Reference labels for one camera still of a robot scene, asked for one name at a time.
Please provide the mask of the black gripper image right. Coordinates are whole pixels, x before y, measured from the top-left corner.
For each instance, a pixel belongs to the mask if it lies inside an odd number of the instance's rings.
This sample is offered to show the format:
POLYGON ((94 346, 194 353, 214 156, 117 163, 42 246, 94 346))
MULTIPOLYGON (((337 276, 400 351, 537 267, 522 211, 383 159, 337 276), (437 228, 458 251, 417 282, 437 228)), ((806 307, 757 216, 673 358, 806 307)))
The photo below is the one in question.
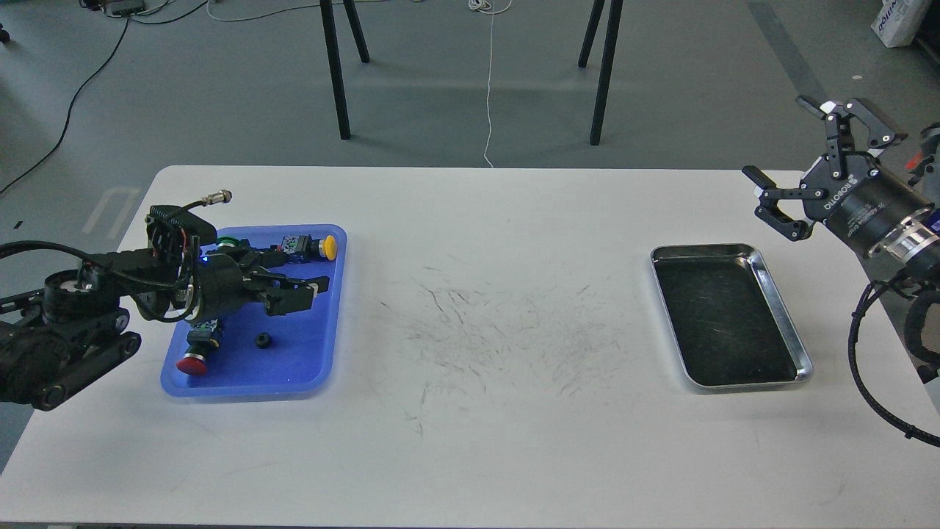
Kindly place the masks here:
POLYGON ((884 170, 878 157, 908 135, 871 101, 850 99, 819 103, 797 97, 802 110, 825 123, 826 152, 801 179, 800 188, 783 190, 755 165, 742 174, 756 185, 759 205, 754 214, 789 241, 811 237, 820 223, 862 258, 886 252, 914 258, 933 250, 933 231, 926 220, 933 204, 900 178, 884 170), (863 146, 853 124, 867 131, 863 146), (802 201, 808 220, 793 220, 780 201, 802 201))

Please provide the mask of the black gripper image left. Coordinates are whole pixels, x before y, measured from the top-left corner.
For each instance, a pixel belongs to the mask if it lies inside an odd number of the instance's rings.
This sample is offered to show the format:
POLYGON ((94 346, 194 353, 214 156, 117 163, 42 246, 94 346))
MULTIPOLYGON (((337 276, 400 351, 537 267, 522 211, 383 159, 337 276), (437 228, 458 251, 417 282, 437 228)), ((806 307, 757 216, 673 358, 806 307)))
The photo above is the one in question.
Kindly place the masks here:
POLYGON ((269 269, 289 261, 288 254, 271 248, 209 252, 195 268, 195 307, 187 322, 194 325, 235 314, 249 303, 263 305, 267 316, 308 311, 316 296, 329 290, 330 278, 298 280, 269 269))

